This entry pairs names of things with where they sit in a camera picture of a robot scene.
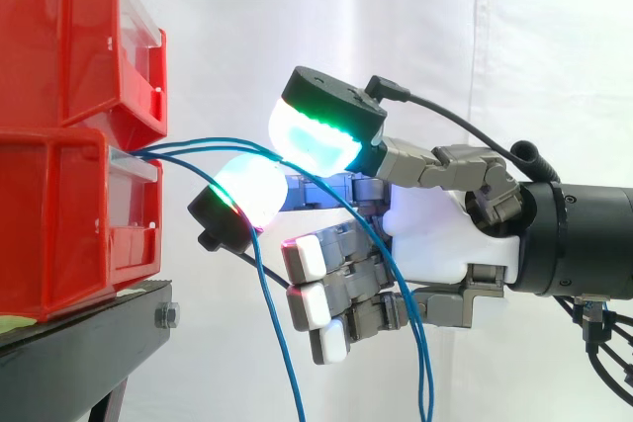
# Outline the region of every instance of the white fabric curtain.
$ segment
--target white fabric curtain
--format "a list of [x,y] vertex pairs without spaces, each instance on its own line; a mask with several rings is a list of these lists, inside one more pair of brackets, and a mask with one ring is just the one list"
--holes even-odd
[[[632,181],[626,0],[141,1],[167,33],[171,139],[229,135],[270,144],[268,116],[302,64],[359,86],[380,74],[472,117],[501,143],[533,139],[568,181]],[[598,10],[578,17],[586,3]],[[389,135],[427,147],[467,140],[416,106],[387,108]],[[215,173],[228,158],[194,161]],[[131,376],[121,420],[296,420],[256,274],[196,242],[200,229],[186,206],[203,186],[166,167],[159,277],[174,281],[181,325]],[[278,216],[262,237],[266,264],[283,274],[281,240],[344,218],[340,211]],[[344,364],[316,367],[284,293],[272,293],[309,420],[418,420],[409,328],[355,344]],[[436,422],[629,420],[590,373],[580,333],[549,300],[511,295],[503,316],[480,330],[426,332]]]

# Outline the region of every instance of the stacked red bins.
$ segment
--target stacked red bins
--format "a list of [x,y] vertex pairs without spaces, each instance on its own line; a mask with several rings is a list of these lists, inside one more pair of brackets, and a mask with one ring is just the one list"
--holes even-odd
[[45,321],[160,270],[165,34],[137,0],[0,0],[0,316]]

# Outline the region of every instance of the blue wire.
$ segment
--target blue wire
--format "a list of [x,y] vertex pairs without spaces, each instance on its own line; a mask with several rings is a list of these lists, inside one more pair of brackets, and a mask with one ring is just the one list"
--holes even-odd
[[[232,141],[233,139],[225,137],[222,139],[222,141],[228,142],[228,141]],[[195,141],[189,141],[194,142],[194,143],[205,143],[205,142],[212,142],[212,141],[220,141],[219,139],[216,139],[215,137],[210,138],[210,139],[195,139]],[[236,143],[244,143],[244,140],[241,139],[236,139],[235,140]],[[169,143],[166,144],[162,144],[162,146],[164,147],[169,147],[169,146],[175,146]],[[346,201],[344,201],[341,197],[338,196],[338,194],[336,194],[336,192],[334,192],[327,184],[326,182],[324,182],[321,178],[307,172],[306,170],[304,170],[303,168],[291,163],[291,162],[287,162],[285,160],[282,160],[280,158],[280,156],[276,153],[274,153],[272,150],[266,149],[265,147],[262,146],[257,146],[256,150],[252,150],[252,149],[248,149],[245,147],[238,147],[238,146],[206,146],[206,147],[193,147],[193,148],[188,148],[188,149],[183,149],[183,150],[175,150],[172,152],[167,152],[165,155],[166,156],[173,156],[173,155],[181,155],[181,154],[187,154],[187,153],[196,153],[196,152],[207,152],[207,151],[220,151],[220,150],[229,150],[229,151],[241,151],[241,152],[246,152],[246,153],[253,153],[256,155],[261,155],[264,156],[270,160],[273,161],[278,161],[279,163],[281,163],[282,165],[285,165],[299,173],[301,173],[302,175],[306,176],[307,178],[309,178],[311,181],[313,181],[313,183],[315,183],[319,188],[321,188],[323,191],[325,191],[326,193],[328,193],[330,196],[332,196],[335,200],[337,200],[342,207],[344,207],[346,210],[348,210],[353,216],[354,218],[356,218],[356,220],[360,223],[360,225],[363,227],[363,229],[365,230],[365,232],[367,232],[369,234],[369,236],[372,238],[372,240],[374,241],[374,243],[376,244],[376,246],[380,249],[381,253],[383,254],[383,256],[385,257],[385,259],[387,260],[387,262],[390,265],[390,268],[393,272],[393,274],[396,277],[396,280],[398,281],[398,285],[401,288],[401,292],[403,294],[403,299],[405,301],[405,306],[407,307],[407,314],[409,317],[409,320],[411,322],[411,330],[413,331],[413,336],[415,337],[415,343],[417,344],[417,352],[418,352],[418,366],[419,366],[419,385],[418,385],[418,406],[419,406],[419,411],[420,411],[420,417],[422,419],[423,422],[431,422],[432,418],[433,418],[433,409],[434,409],[434,402],[435,402],[435,388],[434,388],[434,383],[433,383],[433,374],[432,374],[432,369],[431,369],[431,364],[430,364],[430,356],[428,353],[428,343],[426,341],[426,336],[424,334],[424,327],[422,325],[422,318],[421,315],[419,313],[419,309],[417,307],[417,304],[414,302],[413,297],[411,295],[411,292],[408,288],[407,282],[405,281],[405,278],[403,277],[402,273],[400,272],[400,269],[398,268],[398,265],[396,264],[396,262],[394,261],[394,258],[392,257],[391,253],[389,252],[389,249],[387,249],[387,246],[385,245],[385,243],[383,242],[383,240],[378,236],[378,234],[376,234],[376,232],[374,231],[374,229],[367,223],[367,221]],[[140,150],[138,152],[138,154],[143,154],[143,150]],[[424,388],[424,367],[426,367],[427,369],[427,380],[428,380],[428,387],[429,387],[429,403],[428,403],[428,415],[425,416],[424,414],[424,400],[423,400],[423,388]]]
[[[144,158],[144,159],[158,159],[165,160],[167,162],[175,163],[176,165],[180,165],[181,167],[187,168],[192,172],[196,173],[200,177],[204,178],[211,185],[218,187],[223,193],[225,193],[228,197],[228,194],[225,189],[210,177],[208,174],[200,170],[198,167],[186,162],[184,160],[179,160],[177,158],[171,157],[169,155],[161,154],[161,153],[152,153],[148,151],[138,152],[136,155]],[[275,303],[273,302],[272,296],[270,295],[270,290],[268,289],[268,284],[266,283],[266,275],[264,274],[263,260],[261,257],[261,249],[259,247],[259,239],[257,238],[257,233],[255,229],[250,224],[250,221],[246,217],[244,211],[233,202],[235,210],[237,213],[244,219],[244,221],[248,224],[248,229],[250,231],[250,238],[253,242],[253,249],[255,252],[255,262],[257,264],[257,274],[259,275],[259,284],[261,285],[261,290],[264,293],[264,298],[266,299],[266,305],[268,306],[268,311],[270,313],[270,318],[273,321],[273,327],[275,328],[275,334],[277,335],[277,341],[279,342],[279,347],[281,349],[281,354],[284,358],[284,364],[286,365],[286,372],[288,373],[288,379],[290,380],[290,386],[293,390],[293,395],[295,397],[295,405],[297,406],[297,415],[299,416],[300,422],[306,422],[306,413],[304,411],[304,404],[301,401],[301,393],[299,391],[299,384],[297,383],[297,377],[295,376],[295,369],[293,368],[292,360],[290,359],[290,351],[288,350],[288,345],[286,344],[286,339],[284,338],[284,332],[281,329],[281,324],[279,323],[279,317],[277,316],[277,311],[275,310]]]
[[261,150],[265,153],[271,153],[273,156],[278,157],[279,160],[282,159],[281,155],[276,154],[272,150],[262,147],[258,143],[252,142],[250,140],[245,140],[243,138],[232,138],[232,137],[207,137],[207,138],[194,138],[192,140],[185,140],[182,142],[165,142],[158,143],[156,145],[152,145],[150,147],[146,147],[143,150],[139,150],[135,153],[140,152],[151,152],[152,150],[159,150],[161,148],[173,148],[173,147],[188,147],[189,145],[197,145],[199,143],[217,143],[217,142],[232,142],[232,143],[240,143],[242,145],[248,145],[256,150]]

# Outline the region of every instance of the green led light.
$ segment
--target green led light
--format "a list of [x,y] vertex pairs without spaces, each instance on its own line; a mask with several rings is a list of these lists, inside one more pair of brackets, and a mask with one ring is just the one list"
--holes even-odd
[[288,195],[284,172],[274,162],[256,155],[236,156],[215,178],[228,193],[209,185],[216,195],[233,210],[234,200],[250,223],[259,228],[270,222]]
[[360,142],[348,133],[310,119],[282,99],[273,110],[268,130],[286,160],[321,177],[345,171],[361,150]]

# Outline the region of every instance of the metal bolt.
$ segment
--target metal bolt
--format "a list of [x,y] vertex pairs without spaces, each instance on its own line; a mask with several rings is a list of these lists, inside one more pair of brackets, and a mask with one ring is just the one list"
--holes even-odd
[[180,322],[180,305],[175,301],[163,303],[155,314],[157,328],[176,328]]

